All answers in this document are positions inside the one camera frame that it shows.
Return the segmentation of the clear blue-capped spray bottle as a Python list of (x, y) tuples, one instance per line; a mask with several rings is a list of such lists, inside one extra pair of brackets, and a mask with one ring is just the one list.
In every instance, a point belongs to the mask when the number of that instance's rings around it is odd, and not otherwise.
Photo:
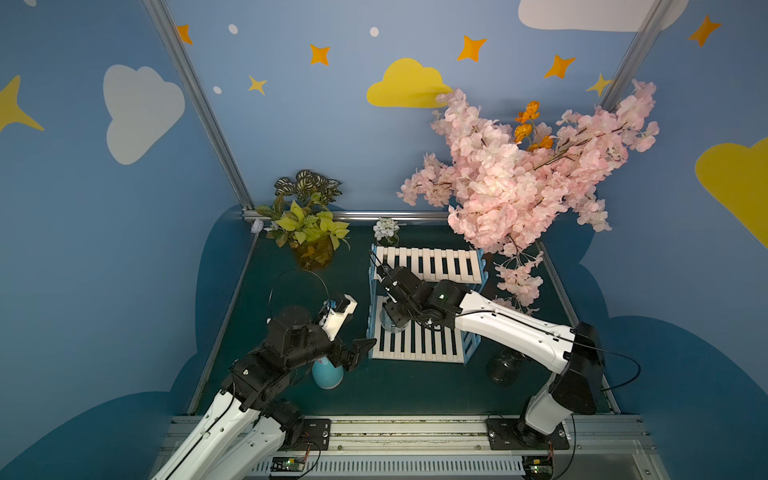
[(382, 328), (390, 333), (403, 332), (409, 320), (401, 312), (400, 307), (391, 299), (381, 297), (380, 300), (377, 319), (381, 322)]

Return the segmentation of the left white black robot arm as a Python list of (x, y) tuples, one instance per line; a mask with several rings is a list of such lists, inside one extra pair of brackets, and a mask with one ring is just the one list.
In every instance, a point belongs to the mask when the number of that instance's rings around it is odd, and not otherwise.
[(291, 306), (271, 318), (265, 339), (229, 370), (208, 410), (155, 479), (243, 479), (281, 447), (301, 441), (303, 414), (278, 397), (295, 370), (323, 358), (351, 371), (376, 344), (337, 337), (357, 302), (330, 300), (316, 317)]

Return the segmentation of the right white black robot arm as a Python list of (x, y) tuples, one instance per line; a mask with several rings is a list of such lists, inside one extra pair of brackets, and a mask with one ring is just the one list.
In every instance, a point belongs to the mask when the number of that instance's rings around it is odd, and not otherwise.
[(515, 363), (549, 372), (526, 403), (517, 429), (553, 433), (569, 416), (593, 415), (602, 393), (604, 351), (597, 330), (536, 319), (481, 292), (479, 253), (375, 246), (370, 251), (368, 335), (377, 359), (466, 363), (481, 340), (503, 346)]

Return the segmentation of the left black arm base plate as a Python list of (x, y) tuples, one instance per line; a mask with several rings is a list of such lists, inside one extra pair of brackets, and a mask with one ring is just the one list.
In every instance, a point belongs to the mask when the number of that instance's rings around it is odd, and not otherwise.
[(284, 451), (306, 450), (327, 451), (329, 448), (332, 422), (328, 418), (303, 418), (287, 430)]

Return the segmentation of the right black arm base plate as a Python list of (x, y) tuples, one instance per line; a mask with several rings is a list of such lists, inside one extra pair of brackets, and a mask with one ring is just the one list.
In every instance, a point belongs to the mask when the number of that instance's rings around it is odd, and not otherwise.
[(485, 422), (490, 449), (493, 451), (547, 450), (565, 451), (571, 448), (569, 437), (560, 424), (550, 435), (530, 429), (518, 418), (490, 416)]

